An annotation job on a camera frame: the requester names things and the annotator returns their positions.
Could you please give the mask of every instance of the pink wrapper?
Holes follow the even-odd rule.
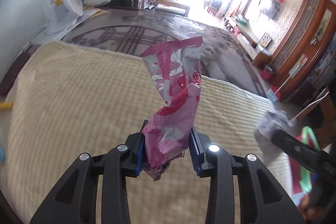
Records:
[[[154,44],[141,54],[166,103],[142,130],[148,160],[144,169],[151,176],[189,146],[201,94],[202,43],[202,37],[169,41]]]

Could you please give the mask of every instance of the textured wallpaper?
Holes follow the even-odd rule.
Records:
[[[259,39],[263,37],[265,32],[268,32],[273,39],[268,50],[273,53],[293,23],[303,0],[284,0],[274,19],[269,19],[260,13],[257,8],[259,1],[251,1],[245,16],[249,19],[249,28]]]

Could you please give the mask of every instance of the picture frame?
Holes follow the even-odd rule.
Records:
[[[260,39],[259,44],[264,47],[267,48],[267,46],[272,42],[272,38],[271,36],[265,32],[264,35],[262,36],[262,38]]]

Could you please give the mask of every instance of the silver screw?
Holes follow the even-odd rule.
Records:
[[[215,145],[215,144],[209,145],[209,150],[212,151],[212,152],[218,152],[219,151],[219,146]]]
[[[298,153],[301,152],[301,148],[300,148],[299,146],[297,146],[297,145],[294,146],[294,150],[295,150],[296,152],[298,152]]]
[[[249,161],[256,161],[257,160],[257,156],[256,155],[253,155],[253,154],[248,154],[247,155],[247,159]]]
[[[87,160],[89,157],[90,156],[89,156],[88,153],[83,153],[83,154],[80,154],[79,159],[80,160]]]
[[[128,149],[128,146],[125,145],[125,144],[121,144],[121,145],[118,146],[118,151],[120,151],[120,152],[124,152],[127,149]]]

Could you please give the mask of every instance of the flat screen tv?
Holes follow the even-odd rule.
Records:
[[[264,15],[273,19],[278,11],[279,2],[276,0],[260,0],[258,8]]]

